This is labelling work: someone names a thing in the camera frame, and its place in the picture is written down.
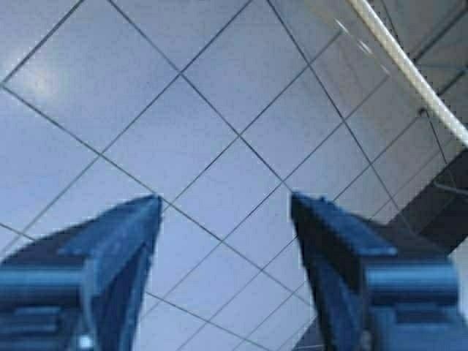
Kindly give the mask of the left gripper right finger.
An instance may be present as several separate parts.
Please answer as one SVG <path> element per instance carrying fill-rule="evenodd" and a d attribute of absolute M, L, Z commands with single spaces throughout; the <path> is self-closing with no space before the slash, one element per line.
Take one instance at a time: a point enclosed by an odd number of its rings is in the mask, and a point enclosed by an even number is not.
<path fill-rule="evenodd" d="M 326 350 L 457 350 L 458 271 L 436 245 L 293 192 Z"/>

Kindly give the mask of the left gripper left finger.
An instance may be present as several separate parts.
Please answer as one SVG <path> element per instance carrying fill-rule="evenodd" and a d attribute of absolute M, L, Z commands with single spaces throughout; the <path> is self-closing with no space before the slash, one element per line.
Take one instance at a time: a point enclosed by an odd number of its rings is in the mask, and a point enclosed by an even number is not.
<path fill-rule="evenodd" d="M 3 350 L 130 350 L 162 221 L 146 195 L 1 261 Z"/>

